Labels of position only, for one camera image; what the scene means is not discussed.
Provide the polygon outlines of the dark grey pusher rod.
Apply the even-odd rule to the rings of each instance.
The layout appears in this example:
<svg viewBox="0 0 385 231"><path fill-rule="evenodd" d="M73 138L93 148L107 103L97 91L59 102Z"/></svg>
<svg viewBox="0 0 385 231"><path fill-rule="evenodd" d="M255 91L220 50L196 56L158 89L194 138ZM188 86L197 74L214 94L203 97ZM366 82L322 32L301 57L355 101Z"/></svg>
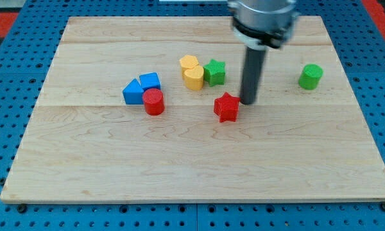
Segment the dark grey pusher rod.
<svg viewBox="0 0 385 231"><path fill-rule="evenodd" d="M256 101L265 56L265 47L261 50L246 48L239 91L241 103L244 105L252 105Z"/></svg>

